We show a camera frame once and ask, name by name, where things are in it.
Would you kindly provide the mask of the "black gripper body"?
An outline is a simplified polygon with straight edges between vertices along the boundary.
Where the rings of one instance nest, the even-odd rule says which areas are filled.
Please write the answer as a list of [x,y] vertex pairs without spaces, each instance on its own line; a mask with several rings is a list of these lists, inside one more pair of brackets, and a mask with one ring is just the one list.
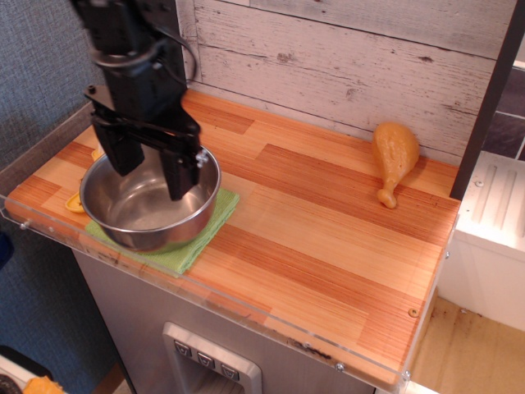
[[98,55],[104,85],[84,94],[92,102],[92,119],[125,126],[129,136],[147,146],[172,152],[200,147],[198,123],[182,108],[187,87],[170,65],[170,53],[151,57]]

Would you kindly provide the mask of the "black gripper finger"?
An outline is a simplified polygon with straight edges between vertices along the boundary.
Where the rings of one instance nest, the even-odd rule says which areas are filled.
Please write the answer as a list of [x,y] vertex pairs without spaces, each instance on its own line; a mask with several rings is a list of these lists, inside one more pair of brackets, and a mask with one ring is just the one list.
[[194,152],[172,152],[163,150],[160,153],[163,174],[171,200],[181,200],[199,183],[201,147]]
[[102,118],[94,118],[93,124],[98,142],[120,176],[128,175],[144,161],[141,143],[129,136],[125,126]]

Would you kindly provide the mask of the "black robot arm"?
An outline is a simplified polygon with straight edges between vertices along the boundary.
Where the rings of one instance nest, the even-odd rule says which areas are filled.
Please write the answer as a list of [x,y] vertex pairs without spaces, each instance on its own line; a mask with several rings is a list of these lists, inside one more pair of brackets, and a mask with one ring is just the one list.
[[91,41],[90,56],[105,83],[85,91],[92,123],[110,164],[125,176],[156,149],[169,195],[199,182],[203,153],[199,124],[183,109],[187,91],[182,51],[189,45],[170,26],[175,8],[164,1],[74,1]]

